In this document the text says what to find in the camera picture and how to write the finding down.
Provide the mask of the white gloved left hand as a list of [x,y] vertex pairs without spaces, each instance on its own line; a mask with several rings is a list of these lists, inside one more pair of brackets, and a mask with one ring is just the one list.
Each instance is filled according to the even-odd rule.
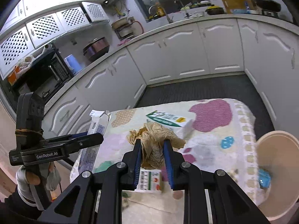
[[[46,179],[44,187],[48,191],[54,191],[61,182],[59,171],[55,167],[54,162],[44,163],[39,165],[41,176]],[[30,185],[38,186],[41,179],[34,173],[21,166],[16,172],[17,191],[20,198],[29,206],[36,207],[33,194],[30,190]]]

